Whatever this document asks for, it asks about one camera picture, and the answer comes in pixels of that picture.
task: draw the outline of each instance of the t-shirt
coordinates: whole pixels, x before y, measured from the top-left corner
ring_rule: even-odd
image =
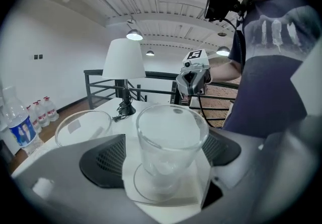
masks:
[[[253,0],[242,25],[246,62],[223,129],[266,138],[307,113],[290,78],[321,35],[307,0]],[[241,62],[236,33],[229,59]]]

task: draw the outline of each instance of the plastic bottle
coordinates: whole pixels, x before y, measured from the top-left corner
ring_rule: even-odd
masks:
[[[37,131],[37,133],[40,133],[42,128],[41,128],[41,125],[38,122],[38,118],[37,118],[35,112],[31,109],[30,105],[27,107],[27,110],[28,110],[28,113],[29,113],[29,116],[30,116],[30,121],[31,121],[32,125],[34,126],[35,130]]]
[[[48,116],[46,114],[46,110],[44,106],[42,106],[39,101],[33,103],[35,105],[35,113],[38,117],[38,122],[41,125],[41,127],[46,127],[50,124],[50,121],[48,119]]]
[[[16,88],[8,87],[3,89],[5,99],[5,117],[8,128],[16,138],[19,146],[31,155],[44,142],[39,138],[35,128],[33,127],[27,109],[16,96]]]
[[[49,97],[45,97],[44,100],[45,100],[44,107],[46,109],[49,120],[51,122],[56,121],[59,118],[59,115],[56,111],[55,105],[52,103]]]

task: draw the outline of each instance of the white wall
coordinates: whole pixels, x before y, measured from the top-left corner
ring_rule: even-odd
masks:
[[[142,56],[145,71],[152,72],[167,72],[179,73],[182,65],[182,60],[187,55],[188,50],[166,46],[152,46],[155,56],[147,56],[146,52],[150,49],[149,46],[142,45]],[[141,84],[142,89],[171,91],[172,82],[169,80],[158,79],[135,79],[130,80],[133,85]],[[142,96],[147,95],[147,101],[153,103],[167,104],[170,102],[170,95],[142,93]]]
[[[66,106],[87,95],[83,71],[102,69],[111,40],[124,36],[49,0],[22,0],[1,33],[2,85],[25,105],[49,96]]]

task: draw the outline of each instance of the lamp base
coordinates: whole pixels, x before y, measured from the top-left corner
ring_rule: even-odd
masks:
[[[131,95],[129,89],[123,89],[123,101],[120,103],[119,114],[122,116],[131,116],[135,114],[136,110],[131,104]]]

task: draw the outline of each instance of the power cord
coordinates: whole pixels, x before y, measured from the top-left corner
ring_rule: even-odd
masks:
[[[120,106],[117,108],[117,111],[121,111],[122,109],[125,109],[125,108],[127,108],[128,106],[130,106],[131,105],[131,103],[132,103],[132,100],[133,100],[133,98],[132,98],[132,96],[130,95],[130,103],[129,104],[126,104],[126,102],[124,101],[124,99],[122,99],[122,103],[120,103]],[[123,120],[123,119],[126,119],[128,116],[126,116],[126,115],[122,115],[121,113],[119,113],[119,115],[117,116],[117,117],[113,117],[112,118],[112,120],[115,122],[115,123],[117,123],[118,121],[120,121],[120,120]]]
[[[215,19],[216,20],[219,20],[219,21],[226,21],[227,23],[229,23],[236,31],[236,35],[237,35],[237,38],[238,38],[238,45],[239,45],[239,50],[240,50],[240,73],[243,74],[243,70],[244,70],[244,64],[243,64],[243,51],[242,51],[242,46],[241,46],[241,40],[240,40],[240,37],[239,37],[239,34],[237,32],[237,27],[235,25],[232,24],[232,22],[226,18],[223,18],[223,19]],[[201,104],[201,98],[200,96],[198,96],[198,100],[199,100],[199,106],[200,106],[200,109],[201,109],[201,112],[202,112],[202,115],[204,117],[204,119],[206,120],[207,124],[211,127],[214,127],[212,124],[210,124],[210,122],[208,121],[206,115],[205,115],[205,112],[203,111],[203,108],[202,108],[202,104]]]

